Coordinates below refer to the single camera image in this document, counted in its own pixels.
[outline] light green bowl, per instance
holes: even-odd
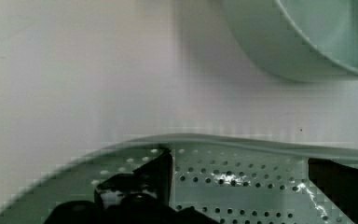
[[[298,81],[358,78],[358,0],[223,0],[223,6],[238,43],[268,72]]]

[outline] white surface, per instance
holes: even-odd
[[[0,206],[72,158],[162,133],[358,148],[358,81],[265,74],[217,0],[0,0]]]

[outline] green plate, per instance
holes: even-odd
[[[96,185],[172,150],[170,206],[225,223],[353,223],[308,178],[308,158],[358,168],[358,150],[203,134],[146,137],[91,153],[30,186],[0,210],[0,224],[43,223],[53,208],[93,202]]]

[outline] light green tray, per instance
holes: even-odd
[[[308,179],[308,158],[358,168],[358,150],[203,134],[168,134],[107,147],[45,176],[0,211],[0,224],[43,223],[52,209],[93,201],[96,185],[172,150],[170,206],[194,206],[221,223],[353,223]]]
[[[356,79],[358,0],[223,0],[251,59],[299,81]]]

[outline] black object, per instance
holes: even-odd
[[[309,159],[310,180],[358,224],[358,169],[329,160]]]
[[[54,208],[45,224],[90,224],[101,223],[100,209],[95,203],[73,201],[62,203]]]
[[[103,223],[142,224],[161,223],[175,211],[148,194],[131,194],[121,205],[103,211]]]
[[[159,157],[133,171],[114,175],[94,190],[94,202],[102,209],[119,205],[133,193],[145,193],[168,205],[172,184],[172,156],[166,149]]]
[[[159,157],[133,171],[114,175],[94,190],[94,201],[57,206],[45,224],[217,224],[187,208],[168,206],[172,184],[172,156]]]

